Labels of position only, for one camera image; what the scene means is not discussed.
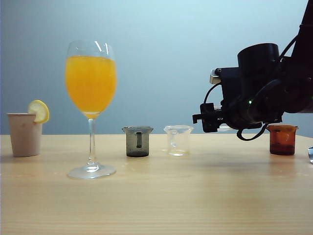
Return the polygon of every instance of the cable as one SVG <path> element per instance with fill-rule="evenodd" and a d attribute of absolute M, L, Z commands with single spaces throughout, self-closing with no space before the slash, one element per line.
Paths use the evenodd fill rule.
<path fill-rule="evenodd" d="M 270 86 L 274 86 L 278 83 L 278 81 L 274 81 L 272 80 L 272 77 L 275 74 L 275 71 L 277 70 L 277 67 L 279 66 L 280 61 L 282 60 L 282 58 L 284 57 L 284 55 L 286 54 L 286 52 L 290 49 L 290 47 L 295 43 L 295 41 L 297 40 L 298 35 L 296 35 L 291 41 L 290 43 L 286 46 L 286 48 L 283 50 L 283 52 L 280 54 L 280 56 L 278 57 L 278 59 L 275 61 L 275 64 L 273 66 L 273 69 L 271 71 L 271 73 L 269 73 L 268 76 L 268 82 L 261 90 L 258 91 L 258 93 L 255 95 L 255 97 L 252 100 L 251 105 L 248 107 L 248 114 L 251 113 L 251 110 L 255 108 L 256 105 L 259 104 L 259 102 L 263 99 L 264 94 L 267 92 L 267 88 Z"/>
<path fill-rule="evenodd" d="M 251 141 L 251 140 L 254 140 L 254 139 L 258 138 L 260 135 L 262 135 L 262 134 L 264 133 L 264 131 L 265 131 L 265 129 L 266 129 L 266 127 L 267 127 L 268 125 L 269 125 L 269 123 L 265 123 L 264 126 L 262 127 L 262 129 L 260 130 L 260 132 L 259 132 L 258 134 L 256 134 L 254 137 L 250 138 L 250 139 L 246 139 L 246 138 L 244 138 L 244 137 L 242 136 L 242 132 L 243 132 L 244 129 L 238 130 L 238 132 L 237 132 L 237 137 L 238 137 L 239 139 L 241 139 L 242 141 Z"/>
<path fill-rule="evenodd" d="M 206 96 L 205 96 L 205 98 L 204 98 L 204 102 L 203 102 L 204 104 L 206 103 L 206 100 L 207 100 L 207 98 L 208 98 L 210 92 L 211 92 L 214 88 L 216 88 L 218 85 L 220 85 L 220 84 L 222 84 L 222 83 L 219 82 L 219 83 L 215 84 L 213 87 L 211 87 L 211 88 L 209 89 L 209 91 L 206 93 Z"/>
<path fill-rule="evenodd" d="M 289 48 L 292 46 L 292 44 L 295 43 L 295 41 L 297 40 L 298 35 L 296 35 L 291 42 L 286 46 L 286 48 L 283 50 L 283 52 L 280 54 L 280 56 L 278 57 L 278 62 L 281 61 L 281 59 L 283 58 L 283 56 L 286 54 L 286 52 L 289 50 Z"/>

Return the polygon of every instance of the glass stem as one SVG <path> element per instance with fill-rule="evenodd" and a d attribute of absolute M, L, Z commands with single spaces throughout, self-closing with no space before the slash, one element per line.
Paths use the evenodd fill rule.
<path fill-rule="evenodd" d="M 98 162 L 95 153 L 95 145 L 94 145 L 94 132 L 95 132 L 95 119 L 89 118 L 89 132 L 90 132 L 90 151 L 89 151 L 89 158 L 88 158 L 88 166 L 95 166 L 98 167 Z"/>

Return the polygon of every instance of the brown glass beaker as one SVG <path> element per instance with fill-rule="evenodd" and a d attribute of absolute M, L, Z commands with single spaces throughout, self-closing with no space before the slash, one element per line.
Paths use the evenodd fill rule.
<path fill-rule="evenodd" d="M 295 146 L 295 132 L 297 126 L 273 124 L 267 126 L 269 130 L 269 151 L 276 155 L 293 155 Z"/>

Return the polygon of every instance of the lemon slice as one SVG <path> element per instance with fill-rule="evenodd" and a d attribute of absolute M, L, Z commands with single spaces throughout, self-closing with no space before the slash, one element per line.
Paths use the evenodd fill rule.
<path fill-rule="evenodd" d="M 35 99 L 31 101 L 28 105 L 27 112 L 36 115 L 34 119 L 36 123 L 44 123 L 49 120 L 49 109 L 41 100 Z"/>

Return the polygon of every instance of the beaker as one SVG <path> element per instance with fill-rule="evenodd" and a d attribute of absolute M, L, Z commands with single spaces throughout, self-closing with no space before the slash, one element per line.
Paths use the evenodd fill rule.
<path fill-rule="evenodd" d="M 149 155 L 150 126 L 126 126 L 122 130 L 126 134 L 126 155 L 129 157 L 145 157 Z"/>
<path fill-rule="evenodd" d="M 167 152 L 169 155 L 182 156 L 189 153 L 190 133 L 194 128 L 187 125 L 166 126 Z"/>
<path fill-rule="evenodd" d="M 269 151 L 276 155 L 293 155 L 295 132 L 297 126 L 273 124 L 266 127 L 269 130 Z"/>

